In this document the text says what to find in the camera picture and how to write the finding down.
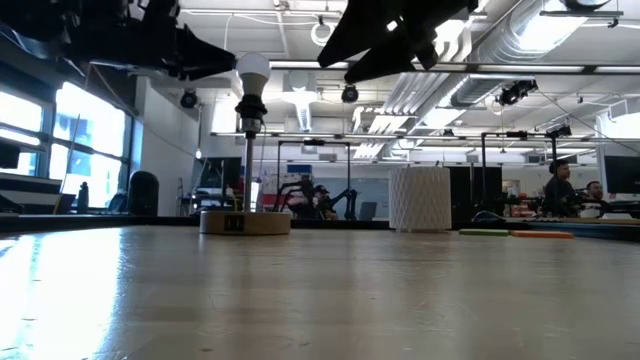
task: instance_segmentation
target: wooden table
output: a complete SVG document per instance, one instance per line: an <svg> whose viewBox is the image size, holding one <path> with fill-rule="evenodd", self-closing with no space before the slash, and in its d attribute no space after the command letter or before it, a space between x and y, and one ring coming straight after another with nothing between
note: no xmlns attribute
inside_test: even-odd
<svg viewBox="0 0 640 360"><path fill-rule="evenodd" d="M0 359L640 359L640 247L129 227L0 240Z"/></svg>

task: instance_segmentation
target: computer monitor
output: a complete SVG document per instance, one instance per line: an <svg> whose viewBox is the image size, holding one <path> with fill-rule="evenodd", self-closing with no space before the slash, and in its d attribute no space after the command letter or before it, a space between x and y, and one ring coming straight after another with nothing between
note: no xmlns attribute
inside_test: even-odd
<svg viewBox="0 0 640 360"><path fill-rule="evenodd" d="M226 186L237 189L242 173L242 158L217 157L195 160L193 178L194 187L222 188L223 177Z"/></svg>
<svg viewBox="0 0 640 360"><path fill-rule="evenodd" d="M640 194L640 156L605 156L607 192Z"/></svg>

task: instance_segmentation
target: white column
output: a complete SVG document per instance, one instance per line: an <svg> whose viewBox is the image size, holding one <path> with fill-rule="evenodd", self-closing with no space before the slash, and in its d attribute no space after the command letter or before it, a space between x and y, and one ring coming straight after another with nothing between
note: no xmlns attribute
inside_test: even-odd
<svg viewBox="0 0 640 360"><path fill-rule="evenodd" d="M400 231L451 228L449 169L400 168L390 172L389 227Z"/></svg>

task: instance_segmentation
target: round wooden base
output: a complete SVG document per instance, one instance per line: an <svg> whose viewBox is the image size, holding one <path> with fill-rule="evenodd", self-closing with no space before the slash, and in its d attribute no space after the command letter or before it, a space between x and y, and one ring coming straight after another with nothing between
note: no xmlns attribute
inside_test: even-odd
<svg viewBox="0 0 640 360"><path fill-rule="evenodd" d="M291 216L283 213L203 211L200 233L214 235L287 235Z"/></svg>

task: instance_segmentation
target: person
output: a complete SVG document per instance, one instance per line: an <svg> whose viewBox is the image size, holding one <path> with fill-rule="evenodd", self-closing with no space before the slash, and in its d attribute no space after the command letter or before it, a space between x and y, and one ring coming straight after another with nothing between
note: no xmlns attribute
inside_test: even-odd
<svg viewBox="0 0 640 360"><path fill-rule="evenodd" d="M567 198L575 193L573 186L569 182L571 169L567 160L556 160L549 165L549 172L553 177L547 182L544 188L545 202L547 210L554 215L573 216L577 215L572 211L567 202Z"/></svg>
<svg viewBox="0 0 640 360"><path fill-rule="evenodd" d="M609 203L602 200L604 191L600 181L592 181L587 184L587 194L584 199L585 209L597 209L601 214L609 212Z"/></svg>
<svg viewBox="0 0 640 360"><path fill-rule="evenodd" d="M602 192L602 184L600 181L592 181L587 184L587 199L602 201L602 197L604 196Z"/></svg>

